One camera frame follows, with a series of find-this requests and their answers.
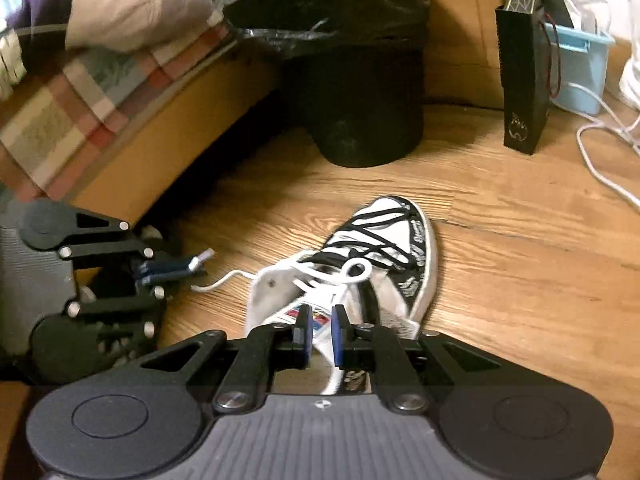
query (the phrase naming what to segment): light blue container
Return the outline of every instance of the light blue container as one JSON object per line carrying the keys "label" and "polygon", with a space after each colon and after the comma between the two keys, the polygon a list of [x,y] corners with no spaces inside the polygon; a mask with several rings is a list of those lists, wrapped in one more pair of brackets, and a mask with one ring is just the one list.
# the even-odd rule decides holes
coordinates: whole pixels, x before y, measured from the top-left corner
{"label": "light blue container", "polygon": [[[553,44],[556,42],[554,28],[545,23],[546,33]],[[579,88],[567,87],[567,83],[578,83],[602,97],[604,80],[607,76],[609,47],[616,43],[613,37],[602,32],[590,34],[574,28],[557,25],[560,40],[560,60],[562,65],[562,89],[556,99],[551,99],[564,108],[589,115],[600,113],[600,103]],[[558,74],[558,58],[552,53],[551,88],[555,88]]]}

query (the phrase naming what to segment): sneaker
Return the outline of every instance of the sneaker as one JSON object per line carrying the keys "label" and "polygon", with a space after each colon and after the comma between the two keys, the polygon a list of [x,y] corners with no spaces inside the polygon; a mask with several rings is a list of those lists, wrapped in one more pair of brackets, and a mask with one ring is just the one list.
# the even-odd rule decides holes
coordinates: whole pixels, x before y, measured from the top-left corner
{"label": "sneaker", "polygon": [[436,241],[417,204],[382,196],[335,230],[319,251],[294,254],[256,275],[233,270],[213,285],[192,288],[208,292],[235,274],[252,280],[246,334],[262,324],[295,323],[301,305],[312,307],[316,352],[309,370],[302,381],[296,370],[279,372],[274,391],[359,393],[367,387],[366,374],[334,367],[332,307],[343,304],[352,323],[382,323],[415,338],[436,290]]}

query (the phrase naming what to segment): power cord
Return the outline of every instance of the power cord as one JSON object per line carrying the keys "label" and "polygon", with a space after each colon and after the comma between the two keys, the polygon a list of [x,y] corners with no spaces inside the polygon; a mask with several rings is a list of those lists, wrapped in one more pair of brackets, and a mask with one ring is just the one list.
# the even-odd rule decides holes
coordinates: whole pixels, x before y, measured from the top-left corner
{"label": "power cord", "polygon": [[629,144],[632,147],[632,149],[636,152],[637,156],[640,156],[640,139],[636,139],[633,136],[633,131],[638,127],[638,124],[640,124],[640,115],[638,115],[638,118],[634,121],[633,124],[631,124],[631,126],[625,126],[620,120],[620,118],[609,107],[609,105],[607,105],[606,102],[604,102],[604,100],[595,92],[593,92],[591,89],[585,86],[582,86],[578,83],[565,83],[564,85],[570,86],[572,88],[577,88],[579,90],[582,90],[583,92],[586,92],[588,95],[590,95],[591,97],[596,99],[598,102],[600,102],[603,108],[609,113],[609,115],[611,115],[613,120],[616,121],[616,124],[618,125],[617,128],[614,126],[609,126],[608,124],[605,124],[599,118],[592,117],[582,112],[569,110],[568,108],[565,108],[556,103],[556,106],[558,108],[561,108],[562,110],[565,110],[567,112],[571,112],[572,114],[579,115],[580,117],[584,117],[585,119],[590,121],[590,124],[584,124],[583,126],[578,128],[578,130],[575,133],[575,138],[576,138],[576,141],[578,142],[578,148],[580,149],[580,154],[582,155],[582,159],[584,160],[584,163],[587,165],[587,168],[591,172],[591,174],[599,182],[603,183],[605,186],[611,188],[613,191],[615,191],[616,193],[621,195],[623,198],[631,202],[636,207],[636,209],[640,211],[640,198],[638,198],[636,195],[631,193],[629,190],[620,186],[620,184],[613,182],[610,178],[607,178],[606,176],[601,174],[591,162],[591,159],[589,158],[587,150],[584,147],[584,143],[582,142],[582,134],[585,131],[592,130],[592,129],[605,130],[607,132],[610,132],[619,136],[621,139],[623,139],[627,144]]}

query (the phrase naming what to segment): colorful logo on shoe tongue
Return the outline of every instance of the colorful logo on shoe tongue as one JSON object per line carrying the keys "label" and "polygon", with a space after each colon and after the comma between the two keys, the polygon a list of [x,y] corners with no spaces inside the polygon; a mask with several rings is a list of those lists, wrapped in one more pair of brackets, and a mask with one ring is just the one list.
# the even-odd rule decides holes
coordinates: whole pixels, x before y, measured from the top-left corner
{"label": "colorful logo on shoe tongue", "polygon": [[[298,305],[293,307],[290,310],[287,310],[286,316],[297,319],[299,312],[300,312],[300,306]],[[319,310],[318,307],[312,306],[312,323],[313,323],[314,333],[317,333],[321,328],[323,328],[330,321],[331,320],[324,312]]]}

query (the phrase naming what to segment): plaid blanket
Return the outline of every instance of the plaid blanket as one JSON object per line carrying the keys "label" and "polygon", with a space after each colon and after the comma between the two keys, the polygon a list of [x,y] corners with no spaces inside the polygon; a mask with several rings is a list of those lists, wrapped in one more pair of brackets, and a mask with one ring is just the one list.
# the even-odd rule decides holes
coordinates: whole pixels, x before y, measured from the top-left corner
{"label": "plaid blanket", "polygon": [[134,118],[228,41],[220,18],[133,54],[63,52],[28,74],[0,103],[0,180],[19,200],[64,198]]}

